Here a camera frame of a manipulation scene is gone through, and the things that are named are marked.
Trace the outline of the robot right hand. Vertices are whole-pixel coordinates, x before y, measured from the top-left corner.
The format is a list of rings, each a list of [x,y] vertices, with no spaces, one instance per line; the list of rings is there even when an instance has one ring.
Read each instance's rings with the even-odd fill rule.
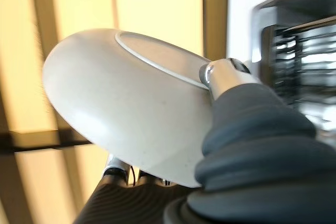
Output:
[[[335,149],[236,59],[203,65],[213,122],[199,189],[125,184],[109,167],[76,223],[335,223]]]

